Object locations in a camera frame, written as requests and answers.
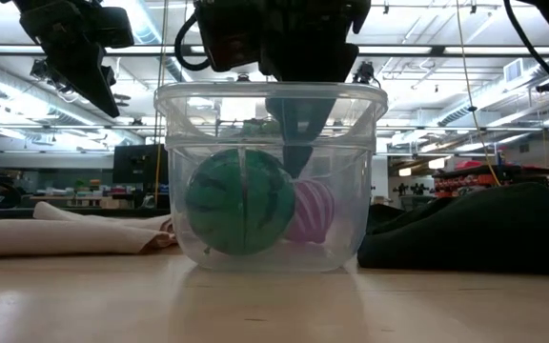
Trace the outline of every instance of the green ball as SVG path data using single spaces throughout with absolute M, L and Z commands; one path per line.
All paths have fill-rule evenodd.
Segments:
M 264 151 L 231 149 L 198 166 L 186 192 L 193 232 L 210 248 L 247 255 L 270 248 L 295 212 L 294 187 Z

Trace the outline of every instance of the black fabric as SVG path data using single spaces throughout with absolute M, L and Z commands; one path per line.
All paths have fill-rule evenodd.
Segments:
M 371 208 L 359 266 L 549 274 L 549 190 L 542 185 L 492 188 L 389 215 L 383 223 L 383 210 Z

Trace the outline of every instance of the clear plastic container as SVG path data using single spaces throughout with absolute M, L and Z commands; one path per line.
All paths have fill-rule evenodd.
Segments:
M 182 83 L 167 118 L 174 231 L 200 266 L 328 271 L 366 230 L 387 94 L 356 84 Z

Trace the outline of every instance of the container rim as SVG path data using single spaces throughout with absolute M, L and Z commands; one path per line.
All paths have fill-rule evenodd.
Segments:
M 385 91 L 364 84 L 307 82 L 184 82 L 165 85 L 154 93 L 161 101 L 183 97 L 285 97 L 369 100 L 388 105 Z

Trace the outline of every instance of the table surface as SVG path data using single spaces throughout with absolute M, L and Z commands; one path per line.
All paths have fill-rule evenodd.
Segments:
M 0 342 L 549 342 L 549 277 L 211 272 L 178 249 L 0 259 Z

